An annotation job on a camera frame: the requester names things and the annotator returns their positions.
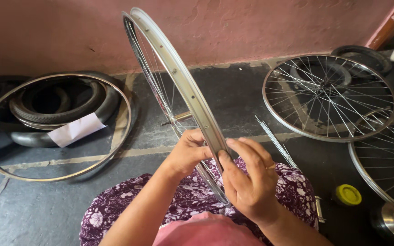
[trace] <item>hand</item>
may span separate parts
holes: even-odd
[[[205,138],[200,129],[186,130],[161,166],[178,175],[180,179],[192,173],[201,160],[212,157],[209,146],[202,146]]]
[[[258,226],[276,221],[280,204],[276,199],[278,175],[271,155],[259,143],[240,137],[227,139],[227,145],[246,162],[249,175],[243,173],[225,151],[218,153],[224,168],[223,183],[227,198]]]

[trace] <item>pink wall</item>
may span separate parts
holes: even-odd
[[[121,20],[135,6],[194,65],[364,45],[394,0],[0,0],[0,74],[137,69]]]

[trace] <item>bicycle rim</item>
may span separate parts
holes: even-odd
[[[228,149],[200,89],[167,37],[144,11],[132,8],[130,15],[123,12],[123,22],[142,72],[166,116],[163,125],[170,124],[178,138],[185,130],[200,127],[215,156],[215,168],[201,161],[196,170],[216,198],[229,207],[217,158],[220,150]]]

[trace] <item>yellow container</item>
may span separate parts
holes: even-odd
[[[355,206],[361,203],[361,194],[352,185],[344,184],[335,188],[335,196],[344,205]]]

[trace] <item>spoked wheel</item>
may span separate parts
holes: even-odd
[[[227,151],[227,145],[200,89],[167,37],[144,11],[132,8],[130,14],[123,12],[123,21],[135,56],[166,116],[163,125],[170,124],[178,137],[187,129],[200,127],[215,156],[215,168],[201,161],[196,169],[216,198],[229,207],[217,158],[220,150]]]
[[[378,124],[386,122],[385,110],[375,110],[366,118]],[[368,129],[364,120],[359,120],[359,130],[354,135],[362,135]],[[349,143],[352,161],[367,184],[387,202],[394,202],[394,120],[383,131],[363,141]]]
[[[370,137],[394,118],[394,91],[374,70],[350,59],[308,55],[287,59],[273,68],[262,87],[270,113],[303,136],[329,142]],[[364,115],[383,110],[386,121],[376,124]],[[369,131],[353,135],[362,118]]]

